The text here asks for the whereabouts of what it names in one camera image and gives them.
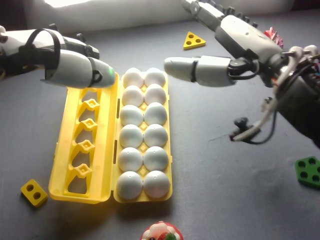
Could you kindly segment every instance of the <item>egg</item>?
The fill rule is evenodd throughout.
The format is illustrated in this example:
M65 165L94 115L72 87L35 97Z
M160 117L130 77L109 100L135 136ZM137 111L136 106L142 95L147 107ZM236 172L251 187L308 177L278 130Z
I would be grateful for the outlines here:
M141 110L134 105L126 105L120 111L120 121L123 126L133 124L140 126L144 121L144 115Z
M141 153L133 147L126 147L119 154L118 166L123 172L136 172L141 168L142 164L143 157Z
M170 181L162 171L151 171L144 178L143 190L151 198L162 198L169 189Z
M151 124L146 128L143 140L148 147L162 147L168 141L168 134L163 126L159 124Z
M148 125L165 124L167 121L167 111L165 107L158 102L150 103L149 106L146 107L144 121Z
M143 164L149 171L162 171L167 167L168 162L168 154L159 146L152 146L145 151Z
M121 129L119 140L121 146L124 148L137 148L142 144L144 135L139 127L133 124L128 124Z
M118 178L116 192L126 200L135 199L143 189L141 177L134 171L126 171Z
M123 105L139 107L144 102L144 94L137 86L128 86L122 94Z
M166 83L166 77L158 68L149 68L144 77L144 84L149 87L151 84L158 84L163 87Z
M144 94L144 102L149 105L152 103L160 103L164 104L166 101L166 92L165 90L158 84L151 84L145 90Z
M141 72L135 67L128 69L123 75L122 80L124 88L127 88L128 86L137 86L138 88L141 88L144 85L144 79Z

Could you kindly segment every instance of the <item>pink toy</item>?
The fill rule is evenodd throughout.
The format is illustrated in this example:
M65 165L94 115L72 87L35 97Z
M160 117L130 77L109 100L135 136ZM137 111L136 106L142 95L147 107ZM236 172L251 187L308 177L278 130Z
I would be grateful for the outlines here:
M159 221L151 225L140 240L184 240L184 237L176 226Z
M270 30L264 31L264 34L274 41L280 48L284 48L284 40L278 35L273 27L270 27Z

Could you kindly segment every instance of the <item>egg carton tray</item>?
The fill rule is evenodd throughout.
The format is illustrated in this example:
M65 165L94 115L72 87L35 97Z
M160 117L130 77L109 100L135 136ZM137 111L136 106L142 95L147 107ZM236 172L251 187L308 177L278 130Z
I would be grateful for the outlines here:
M167 113L167 121L163 127L168 135L168 140L162 148L169 158L168 165L162 172L166 174L170 182L167 194L161 198L151 198L142 191L137 198L126 200L117 193L117 181L123 173L118 166L119 154L124 149L119 142L119 134L123 128L119 113L124 107L122 95L125 88L123 81L116 74L116 81L112 87L67 89L61 129L49 181L51 198L59 201L97 204L108 200L111 194L120 203L165 201L171 197L173 193L171 166L173 159L170 146L168 76L165 72L162 73L165 76L163 89L166 94L163 106ZM147 87L143 85L140 89L145 92ZM88 93L95 93L96 99L83 100ZM146 108L146 103L139 106L143 113ZM88 111L93 113L94 119L80 120L83 119L84 112ZM139 126L142 132L147 127L148 125L145 122ZM78 141L77 138L82 132L90 134L92 136L91 140ZM143 142L137 149L144 155L148 148ZM89 162L74 165L78 155L87 156ZM149 172L144 165L136 171L142 180ZM71 190L70 186L73 182L76 184L82 182L84 189L80 191Z

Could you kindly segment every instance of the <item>green pentagon block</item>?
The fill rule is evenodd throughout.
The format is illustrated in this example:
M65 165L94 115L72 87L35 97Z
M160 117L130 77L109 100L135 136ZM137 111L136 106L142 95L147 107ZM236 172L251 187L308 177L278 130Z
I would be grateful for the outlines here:
M320 161L315 156L296 161L295 172L300 183L320 189Z

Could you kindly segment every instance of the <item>table surface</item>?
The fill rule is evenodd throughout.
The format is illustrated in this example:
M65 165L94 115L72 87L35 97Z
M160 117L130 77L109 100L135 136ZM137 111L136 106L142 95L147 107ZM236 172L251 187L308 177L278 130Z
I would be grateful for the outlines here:
M320 11L254 17L275 27L285 48L319 45ZM188 31L206 46L183 51ZM101 60L123 75L163 69L167 57L229 56L196 22L86 34ZM261 117L272 90L259 78L209 88L169 78L173 195L159 203L90 205L49 199L34 210L20 187L35 179L48 191L66 89L39 81L42 71L0 82L0 238L3 240L139 239L157 221L176 224L186 240L313 240L320 234L320 192L298 184L294 163L319 156L312 142L279 116L264 145L231 143L233 120ZM266 126L264 135L269 131Z

